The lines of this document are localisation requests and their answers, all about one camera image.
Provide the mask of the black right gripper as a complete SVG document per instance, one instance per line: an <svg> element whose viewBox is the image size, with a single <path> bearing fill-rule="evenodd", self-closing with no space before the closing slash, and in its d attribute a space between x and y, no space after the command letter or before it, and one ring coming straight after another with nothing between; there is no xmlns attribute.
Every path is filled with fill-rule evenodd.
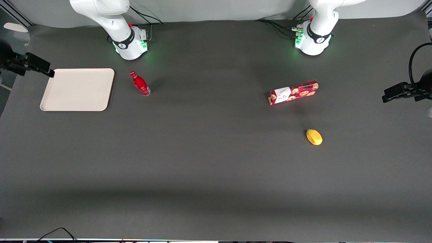
<svg viewBox="0 0 432 243"><path fill-rule="evenodd" d="M5 40L0 40L0 66L1 69L20 76L26 74L26 68L50 78L53 78L55 75L55 71L50 69L49 62L29 52L25 54L14 52L10 44Z"/></svg>

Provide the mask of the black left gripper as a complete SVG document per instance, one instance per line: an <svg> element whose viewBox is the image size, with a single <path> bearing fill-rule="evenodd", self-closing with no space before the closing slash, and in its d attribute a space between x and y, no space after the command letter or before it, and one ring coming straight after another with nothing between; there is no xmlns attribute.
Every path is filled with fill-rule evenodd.
<svg viewBox="0 0 432 243"><path fill-rule="evenodd" d="M418 82L414 82L411 68L409 68L408 74L411 84L401 82L385 89L382 96L383 103L407 98L414 98L416 102L424 99L432 100L432 69L427 70Z"/></svg>

